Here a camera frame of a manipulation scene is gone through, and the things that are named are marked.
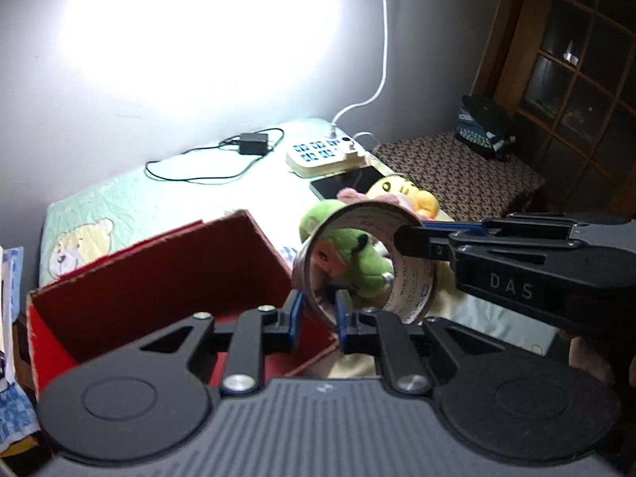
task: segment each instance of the power adapter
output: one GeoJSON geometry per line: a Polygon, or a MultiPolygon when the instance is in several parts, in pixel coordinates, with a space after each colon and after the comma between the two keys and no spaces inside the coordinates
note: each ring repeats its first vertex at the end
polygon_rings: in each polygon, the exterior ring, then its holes
{"type": "Polygon", "coordinates": [[[243,133],[238,138],[239,154],[265,155],[269,149],[269,136],[265,133],[243,133]]]}

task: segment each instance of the black cable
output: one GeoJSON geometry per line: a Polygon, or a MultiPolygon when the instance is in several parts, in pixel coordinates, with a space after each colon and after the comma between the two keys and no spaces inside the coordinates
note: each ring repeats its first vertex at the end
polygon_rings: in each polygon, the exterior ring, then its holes
{"type": "MultiPolygon", "coordinates": [[[[183,182],[183,183],[193,183],[193,182],[196,183],[197,181],[214,180],[214,179],[235,179],[235,178],[241,177],[249,169],[251,169],[256,162],[263,159],[263,157],[265,157],[267,154],[272,152],[276,147],[278,147],[279,143],[281,143],[281,141],[285,137],[285,131],[283,131],[280,127],[271,127],[269,129],[261,129],[260,131],[255,131],[254,133],[265,133],[267,131],[280,131],[281,136],[279,136],[279,138],[274,142],[274,144],[271,146],[271,149],[265,152],[265,154],[262,155],[261,157],[257,157],[256,159],[253,159],[252,161],[250,161],[247,164],[247,166],[243,170],[241,170],[239,173],[236,173],[233,175],[198,176],[198,177],[183,177],[183,178],[164,177],[162,175],[156,174],[155,172],[152,172],[152,170],[148,168],[150,165],[153,165],[154,163],[161,163],[161,161],[163,161],[163,159],[157,159],[153,161],[147,161],[145,163],[144,175],[148,179],[159,180],[159,181],[183,182]]],[[[217,145],[213,145],[211,147],[195,147],[194,149],[188,149],[187,151],[180,152],[177,155],[188,154],[189,152],[195,152],[195,151],[211,151],[212,149],[220,149],[222,147],[227,147],[228,145],[238,145],[239,138],[240,136],[230,136],[230,138],[225,138],[224,140],[220,141],[217,145]]]]}

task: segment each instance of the yellow plush toy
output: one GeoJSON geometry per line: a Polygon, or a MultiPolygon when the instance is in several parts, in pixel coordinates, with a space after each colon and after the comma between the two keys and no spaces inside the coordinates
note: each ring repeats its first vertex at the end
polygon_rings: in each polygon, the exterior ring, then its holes
{"type": "Polygon", "coordinates": [[[53,278],[70,273],[109,253],[112,220],[102,219],[94,224],[82,224],[62,233],[53,245],[48,271],[53,278]]]}
{"type": "Polygon", "coordinates": [[[392,174],[378,179],[366,196],[377,199],[385,194],[395,195],[403,207],[410,208],[417,215],[424,215],[428,219],[435,219],[440,211],[440,203],[432,193],[420,190],[403,175],[392,174]]]}

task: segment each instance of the stuffed animal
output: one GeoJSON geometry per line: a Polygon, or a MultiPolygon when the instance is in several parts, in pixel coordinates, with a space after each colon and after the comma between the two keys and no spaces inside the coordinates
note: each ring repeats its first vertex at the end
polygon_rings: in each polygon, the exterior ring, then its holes
{"type": "Polygon", "coordinates": [[[112,220],[101,219],[62,233],[53,245],[48,271],[53,278],[74,271],[109,253],[112,220]]]}
{"type": "Polygon", "coordinates": [[[401,202],[406,200],[416,215],[424,215],[430,220],[434,219],[440,211],[440,203],[435,195],[420,190],[403,175],[392,174],[378,179],[366,193],[366,196],[370,199],[377,199],[384,194],[393,194],[401,202]]]}
{"type": "MultiPolygon", "coordinates": [[[[304,242],[332,213],[345,207],[341,201],[326,199],[313,206],[300,221],[304,242]]],[[[368,233],[361,229],[336,229],[323,233],[311,253],[312,272],[342,281],[362,298],[374,298],[393,281],[393,266],[376,252],[368,233]]]]}
{"type": "Polygon", "coordinates": [[[411,211],[421,221],[435,219],[440,211],[440,204],[432,193],[420,190],[407,178],[396,174],[378,179],[366,195],[353,188],[343,188],[337,198],[345,204],[371,199],[395,204],[411,211]]]}

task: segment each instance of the patterned cushion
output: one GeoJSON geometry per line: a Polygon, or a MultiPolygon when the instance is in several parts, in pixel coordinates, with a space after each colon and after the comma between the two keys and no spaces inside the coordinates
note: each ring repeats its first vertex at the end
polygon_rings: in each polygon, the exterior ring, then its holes
{"type": "Polygon", "coordinates": [[[519,158],[485,159],[443,133],[379,146],[375,155],[432,192],[456,221],[524,211],[545,180],[519,158]]]}

